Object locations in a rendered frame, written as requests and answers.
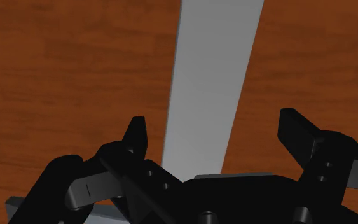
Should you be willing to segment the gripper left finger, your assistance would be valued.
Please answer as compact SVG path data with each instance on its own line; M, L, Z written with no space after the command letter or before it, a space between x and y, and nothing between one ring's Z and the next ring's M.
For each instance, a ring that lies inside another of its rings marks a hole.
M145 119L135 116L122 140L102 145L92 158L53 159L8 224L85 224L106 199L130 224L179 224L171 196L181 182L145 158L147 147Z

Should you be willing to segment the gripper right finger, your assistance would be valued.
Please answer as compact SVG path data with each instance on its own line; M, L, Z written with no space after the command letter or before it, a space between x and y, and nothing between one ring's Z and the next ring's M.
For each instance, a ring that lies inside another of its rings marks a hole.
M293 108L281 109L277 137L303 169L277 188L278 217L357 218L342 202L347 188L358 189L358 142L319 129Z

